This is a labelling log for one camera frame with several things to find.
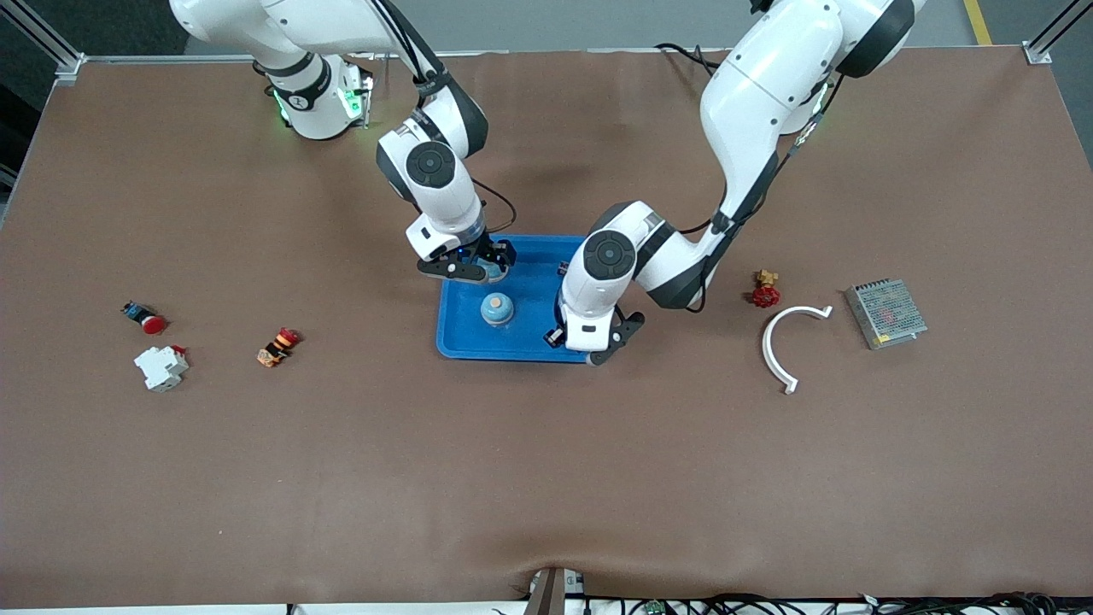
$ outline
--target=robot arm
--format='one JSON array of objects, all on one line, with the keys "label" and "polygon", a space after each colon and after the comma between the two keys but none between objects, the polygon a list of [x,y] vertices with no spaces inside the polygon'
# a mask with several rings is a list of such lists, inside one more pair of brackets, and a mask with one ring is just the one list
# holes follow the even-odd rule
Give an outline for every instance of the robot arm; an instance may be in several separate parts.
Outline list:
[{"label": "robot arm", "polygon": [[171,0],[203,40],[243,47],[273,84],[286,120],[327,139],[360,119],[351,104],[360,68],[340,55],[397,52],[413,74],[411,116],[379,140],[376,162],[419,217],[407,237],[431,275],[485,282],[516,259],[485,232],[482,200],[462,159],[485,144],[489,123],[413,25],[389,0]]},{"label": "robot arm", "polygon": [[[802,114],[812,115],[818,85],[833,70],[860,76],[886,62],[921,5],[913,0],[765,3],[769,12],[730,51],[702,96],[703,130],[727,186],[709,227],[691,241],[645,202],[610,208],[566,270],[549,344],[591,353],[599,363],[610,357],[625,343],[622,330],[633,329],[631,319],[613,324],[616,301],[631,279],[669,310],[704,301],[718,262],[777,173],[778,135],[791,131],[788,123],[801,126]],[[611,265],[611,253],[598,249],[609,240],[633,251],[633,265]]]},{"label": "robot arm", "polygon": [[490,127],[413,25],[389,0],[262,0],[290,39],[318,52],[398,51],[419,100],[379,139],[376,163],[418,218],[407,238],[418,270],[460,281],[498,279],[516,260],[507,240],[485,228],[482,199],[462,159],[485,145]]}]

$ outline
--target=table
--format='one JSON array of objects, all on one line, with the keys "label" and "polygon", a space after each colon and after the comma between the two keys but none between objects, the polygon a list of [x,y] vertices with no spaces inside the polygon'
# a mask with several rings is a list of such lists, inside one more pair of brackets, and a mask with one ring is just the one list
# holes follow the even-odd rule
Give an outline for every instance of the table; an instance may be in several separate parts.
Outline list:
[{"label": "table", "polygon": [[[513,232],[712,211],[701,67],[449,66]],[[438,284],[373,161],[407,76],[329,142],[245,64],[92,63],[55,92],[0,232],[3,606],[497,600],[545,566],[601,594],[1091,593],[1093,176],[1048,67],[908,49],[845,83],[705,312],[630,293],[648,323],[600,369],[437,354]],[[792,397],[741,298],[760,268],[835,306],[779,326]],[[841,291],[883,276],[930,329],[874,353]],[[306,340],[262,369],[282,327]],[[166,394],[132,365],[153,344],[189,350]]]}]

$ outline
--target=wire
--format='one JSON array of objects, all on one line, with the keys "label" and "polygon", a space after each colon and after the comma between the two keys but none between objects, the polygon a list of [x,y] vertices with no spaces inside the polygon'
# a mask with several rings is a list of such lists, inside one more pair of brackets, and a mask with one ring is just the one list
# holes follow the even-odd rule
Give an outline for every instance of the wire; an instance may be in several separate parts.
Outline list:
[{"label": "wire", "polygon": [[718,68],[719,66],[721,66],[721,62],[704,62],[704,61],[702,61],[702,59],[698,56],[692,54],[691,51],[687,51],[686,49],[684,49],[683,47],[680,47],[679,45],[677,45],[674,43],[661,43],[660,45],[654,45],[653,48],[654,49],[660,49],[660,50],[671,49],[673,51],[679,51],[684,58],[691,60],[692,62],[696,62],[696,63],[700,63],[700,64],[706,64],[706,66],[708,66],[710,68]]},{"label": "wire", "polygon": [[[632,608],[626,608],[624,599],[613,596],[586,596],[586,600],[619,601],[620,615],[634,615],[645,604],[651,600],[639,601]],[[706,606],[705,611],[694,608],[691,602],[697,602]],[[747,608],[755,608],[762,615],[778,615],[786,610],[792,611],[796,615],[804,613],[796,604],[778,599],[768,599],[755,594],[719,594],[707,599],[683,599],[674,600],[687,608],[687,614],[693,615],[738,615],[750,613]],[[1081,615],[1083,613],[1093,614],[1093,596],[1074,598],[1053,598],[1042,593],[998,593],[987,598],[915,598],[898,599],[890,598],[875,600],[867,598],[869,613],[871,615],[966,615],[967,608],[984,608],[997,615],[995,607],[1007,607],[1018,611],[1019,615]],[[822,615],[839,615],[839,604],[827,604]]]},{"label": "wire", "polygon": [[391,16],[391,8],[387,3],[387,0],[372,0],[372,4],[377,9],[379,16],[383,17],[387,27],[389,27],[391,33],[395,34],[396,42],[407,52],[407,57],[410,58],[410,64],[413,66],[415,73],[414,78],[418,81],[425,81],[425,74],[421,70],[421,63],[418,61],[418,52],[414,51],[413,45],[410,43],[410,37],[407,35],[406,29],[403,29],[400,24],[396,23]]},{"label": "wire", "polygon": [[690,235],[692,233],[697,233],[698,230],[701,230],[701,229],[705,228],[706,226],[708,226],[712,221],[713,221],[713,217],[706,217],[706,221],[703,222],[702,224],[698,224],[697,226],[694,226],[692,228],[682,229],[682,230],[680,230],[680,234],[681,235]]},{"label": "wire", "polygon": [[702,68],[706,69],[706,74],[714,76],[714,69],[710,68],[709,62],[706,61],[706,56],[702,55],[702,46],[695,45],[694,52],[698,56],[698,59],[702,60]]},{"label": "wire", "polygon": [[[721,203],[725,202],[725,196],[728,194],[728,193],[729,193],[729,182],[726,181],[721,186],[721,198],[717,201],[717,206],[721,206]],[[694,227],[691,227],[691,228],[682,229],[682,230],[680,230],[680,234],[681,235],[690,235],[692,233],[697,233],[698,230],[701,230],[701,229],[705,228],[706,226],[708,226],[709,223],[713,222],[713,221],[714,221],[713,217],[706,217],[706,221],[703,222],[702,224],[698,224],[697,226],[694,226]]]},{"label": "wire", "polygon": [[702,275],[701,277],[698,277],[698,285],[702,287],[702,296],[698,297],[698,306],[697,307],[691,307],[690,305],[684,305],[683,306],[683,309],[686,310],[687,312],[691,312],[692,315],[698,315],[703,310],[706,309],[706,263],[707,262],[709,262],[709,257],[708,256],[706,256],[705,258],[702,259],[702,268],[698,269],[698,274]]},{"label": "wire", "polygon": [[827,113],[827,107],[830,107],[831,104],[835,100],[835,95],[838,94],[838,88],[839,88],[841,85],[843,85],[843,80],[844,79],[846,79],[846,75],[843,74],[843,73],[839,73],[838,74],[838,81],[835,82],[835,86],[832,87],[832,90],[831,90],[831,97],[827,98],[827,102],[824,103],[822,107],[820,107],[820,113],[821,114]]},{"label": "wire", "polygon": [[475,179],[473,177],[471,177],[471,181],[474,181],[475,186],[482,188],[483,190],[489,191],[493,196],[495,196],[495,197],[500,198],[501,200],[503,200],[505,202],[505,204],[508,205],[508,210],[513,212],[513,216],[509,217],[507,222],[505,222],[504,224],[502,224],[500,226],[494,226],[493,228],[486,228],[485,232],[487,232],[487,233],[496,233],[496,232],[504,230],[505,228],[512,226],[513,223],[516,222],[516,205],[513,204],[513,201],[510,201],[507,198],[505,198],[505,194],[498,192],[497,190],[491,188],[490,186],[486,186],[485,184],[483,184],[482,181],[479,181],[478,179]]}]

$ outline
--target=red handwheel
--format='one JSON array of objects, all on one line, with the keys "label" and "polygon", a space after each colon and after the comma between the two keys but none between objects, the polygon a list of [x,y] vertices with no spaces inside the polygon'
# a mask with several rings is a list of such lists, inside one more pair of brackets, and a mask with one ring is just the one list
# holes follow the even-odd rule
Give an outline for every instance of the red handwheel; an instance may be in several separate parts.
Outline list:
[{"label": "red handwheel", "polygon": [[771,307],[781,300],[781,293],[777,288],[767,285],[760,286],[752,291],[752,303],[760,307]]}]

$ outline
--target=electrical component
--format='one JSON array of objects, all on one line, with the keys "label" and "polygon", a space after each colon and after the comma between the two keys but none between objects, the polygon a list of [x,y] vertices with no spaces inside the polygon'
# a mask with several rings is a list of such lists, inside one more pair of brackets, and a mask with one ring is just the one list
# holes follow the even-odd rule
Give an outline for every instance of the electrical component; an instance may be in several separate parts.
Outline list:
[{"label": "electrical component", "polygon": [[273,342],[267,344],[265,348],[258,352],[256,358],[259,364],[267,368],[275,368],[282,359],[292,356],[290,351],[297,344],[299,344],[299,334],[289,329],[282,329],[278,332]]},{"label": "electrical component", "polygon": [[130,300],[121,307],[121,314],[127,319],[140,326],[144,333],[158,335],[167,329],[167,320],[153,312],[150,307]]},{"label": "electrical component", "polygon": [[918,340],[926,323],[903,280],[877,280],[844,291],[871,351]]},{"label": "electrical component", "polygon": [[133,359],[133,365],[144,375],[144,387],[156,393],[177,387],[183,381],[183,372],[190,369],[186,363],[186,350],[181,346],[153,346]]}]

